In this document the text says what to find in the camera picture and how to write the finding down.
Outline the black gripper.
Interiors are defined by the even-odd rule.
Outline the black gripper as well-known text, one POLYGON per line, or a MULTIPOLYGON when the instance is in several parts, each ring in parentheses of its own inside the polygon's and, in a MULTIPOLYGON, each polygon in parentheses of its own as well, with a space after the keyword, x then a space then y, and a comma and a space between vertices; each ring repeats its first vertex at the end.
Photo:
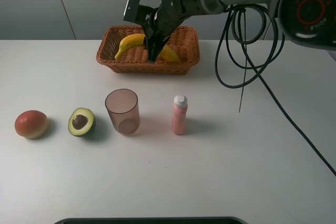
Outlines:
POLYGON ((170 36, 188 15, 182 0, 161 0, 159 7, 145 6, 144 11, 143 47, 148 52, 147 62, 155 63, 170 36))

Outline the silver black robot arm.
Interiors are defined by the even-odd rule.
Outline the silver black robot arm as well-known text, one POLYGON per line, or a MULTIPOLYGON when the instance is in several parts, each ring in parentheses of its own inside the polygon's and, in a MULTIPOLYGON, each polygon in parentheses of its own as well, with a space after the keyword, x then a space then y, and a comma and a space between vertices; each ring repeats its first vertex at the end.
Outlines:
POLYGON ((305 47, 335 50, 335 0, 162 0, 144 26, 148 61, 154 62, 178 26, 191 16, 215 15, 230 7, 265 4, 284 35, 305 47))

